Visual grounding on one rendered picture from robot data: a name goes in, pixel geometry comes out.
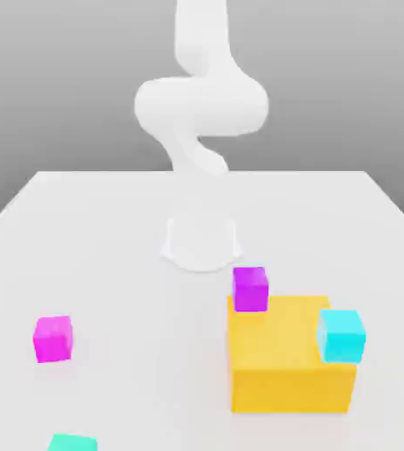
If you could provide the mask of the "small cyan cube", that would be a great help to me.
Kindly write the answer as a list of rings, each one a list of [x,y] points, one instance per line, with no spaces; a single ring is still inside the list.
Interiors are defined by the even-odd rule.
[[[316,340],[325,363],[359,364],[366,332],[356,310],[320,310]]]

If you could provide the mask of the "small turquoise cube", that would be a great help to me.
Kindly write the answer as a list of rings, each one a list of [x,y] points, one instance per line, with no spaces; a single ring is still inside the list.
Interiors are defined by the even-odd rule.
[[[98,451],[98,443],[92,437],[56,433],[47,451]]]

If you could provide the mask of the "small magenta cube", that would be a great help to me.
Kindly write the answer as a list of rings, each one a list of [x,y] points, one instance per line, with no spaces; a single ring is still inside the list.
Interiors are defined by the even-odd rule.
[[[73,349],[70,317],[40,317],[33,332],[33,345],[39,363],[70,360]]]

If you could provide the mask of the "large yellow box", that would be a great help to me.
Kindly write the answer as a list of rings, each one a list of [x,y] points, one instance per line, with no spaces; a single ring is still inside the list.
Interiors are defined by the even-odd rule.
[[[264,313],[237,313],[227,298],[231,411],[345,413],[355,364],[324,363],[317,345],[326,296],[272,296]]]

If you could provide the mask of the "small purple cube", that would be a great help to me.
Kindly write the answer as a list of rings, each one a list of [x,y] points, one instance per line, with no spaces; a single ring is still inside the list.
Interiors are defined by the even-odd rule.
[[[233,305],[240,313],[268,310],[268,277],[264,267],[233,268]]]

